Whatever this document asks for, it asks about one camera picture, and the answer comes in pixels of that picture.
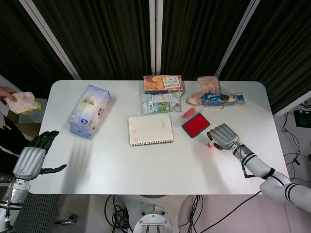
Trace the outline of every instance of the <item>gray floor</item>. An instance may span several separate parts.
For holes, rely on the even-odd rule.
[[[287,136],[282,132],[284,117],[276,120],[283,153],[293,152],[293,148]],[[301,153],[311,153],[310,140],[311,129],[297,128],[294,117],[289,115],[287,128],[294,133],[301,144]],[[311,162],[299,159],[301,166],[296,167],[296,177],[311,180]],[[204,196],[204,209],[200,220],[196,225],[197,231],[217,222],[242,201],[248,195],[209,195]],[[74,226],[55,226],[53,233],[106,233],[111,232],[104,219],[105,195],[61,195],[57,211],[58,218],[68,217],[76,213],[79,217]],[[191,197],[187,198],[179,212],[180,222],[187,222]],[[309,233],[311,229],[311,214],[301,210],[290,203],[272,201],[259,195],[240,207],[231,216],[217,226],[211,228],[209,233]],[[181,228],[181,233],[187,232],[187,227]]]

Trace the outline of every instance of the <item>dark curtain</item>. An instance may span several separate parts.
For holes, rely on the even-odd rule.
[[[220,80],[265,85],[272,112],[311,90],[311,1],[262,0]]]
[[[72,79],[17,0],[0,0],[0,74],[22,91],[47,98],[51,85]]]
[[[214,75],[249,0],[166,0],[162,74]]]
[[[149,1],[34,0],[82,79],[151,73]]]

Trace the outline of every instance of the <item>snack box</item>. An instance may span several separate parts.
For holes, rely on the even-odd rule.
[[[90,139],[109,101],[108,91],[88,85],[67,120],[69,131]]]
[[[145,75],[144,93],[160,94],[183,91],[181,75]]]

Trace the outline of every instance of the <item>tabletop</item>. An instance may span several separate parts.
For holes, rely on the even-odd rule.
[[[69,132],[67,118],[88,84],[106,89],[111,101],[91,140]],[[245,179],[230,150],[207,146],[206,132],[226,123],[266,164],[288,176],[265,87],[258,82],[221,82],[223,93],[243,93],[240,106],[200,107],[210,126],[190,138],[170,114],[174,142],[131,147],[128,118],[141,115],[142,81],[57,81],[51,88],[40,133],[58,130],[43,167],[68,166],[31,181],[37,194],[194,195],[254,194],[261,178]],[[200,91],[197,81],[184,81],[187,97]]]

